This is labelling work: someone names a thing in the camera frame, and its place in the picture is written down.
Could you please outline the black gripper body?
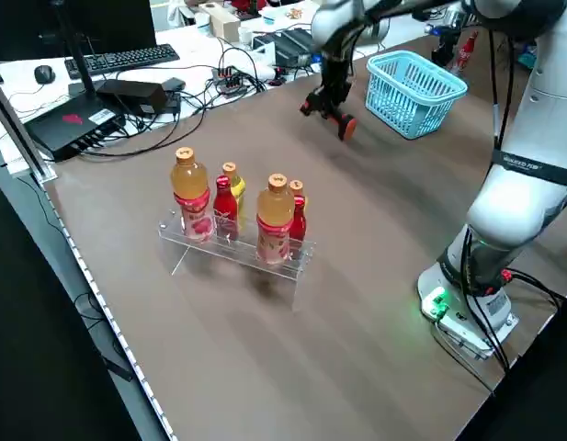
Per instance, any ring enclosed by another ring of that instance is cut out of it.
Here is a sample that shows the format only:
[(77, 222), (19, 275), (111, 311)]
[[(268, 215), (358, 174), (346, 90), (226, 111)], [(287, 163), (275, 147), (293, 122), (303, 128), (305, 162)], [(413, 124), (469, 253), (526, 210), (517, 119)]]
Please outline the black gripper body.
[(431, 52), (431, 60), (436, 65), (448, 65), (454, 57), (457, 34), (447, 33), (439, 36), (438, 46)]
[(352, 55), (350, 52), (337, 54), (322, 50), (321, 85), (319, 98), (323, 108), (339, 107), (346, 101), (351, 88)]

